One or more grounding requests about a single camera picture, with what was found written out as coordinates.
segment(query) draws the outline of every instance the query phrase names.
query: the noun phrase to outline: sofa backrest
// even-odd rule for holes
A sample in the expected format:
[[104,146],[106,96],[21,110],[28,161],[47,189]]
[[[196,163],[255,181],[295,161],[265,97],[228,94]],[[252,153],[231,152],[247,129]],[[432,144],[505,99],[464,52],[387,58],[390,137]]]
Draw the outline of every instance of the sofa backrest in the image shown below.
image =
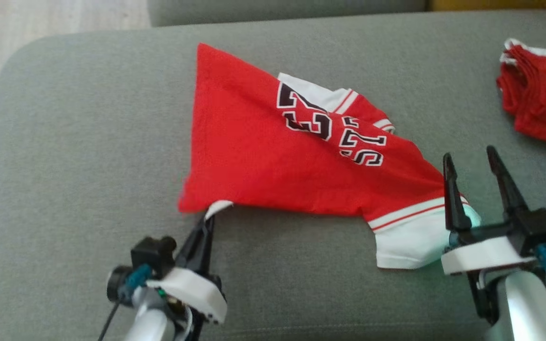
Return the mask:
[[424,11],[427,0],[148,0],[152,26]]

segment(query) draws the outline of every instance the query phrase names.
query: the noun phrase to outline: gray fabric surface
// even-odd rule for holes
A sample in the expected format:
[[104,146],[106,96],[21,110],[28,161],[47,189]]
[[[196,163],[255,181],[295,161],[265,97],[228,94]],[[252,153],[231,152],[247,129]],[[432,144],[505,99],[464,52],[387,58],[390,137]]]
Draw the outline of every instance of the gray fabric surface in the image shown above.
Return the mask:
[[424,11],[426,0],[148,0],[152,26]]
[[[546,11],[418,13],[168,27],[41,39],[0,77],[0,340],[94,340],[105,280],[145,235],[183,240],[199,41],[273,74],[352,87],[440,166],[485,222],[501,218],[485,146],[531,207],[546,206],[546,143],[514,132],[495,86],[507,37],[546,47]],[[360,218],[234,207],[212,269],[229,300],[206,340],[478,340],[466,278],[440,264],[379,270]],[[123,338],[120,309],[108,340]]]

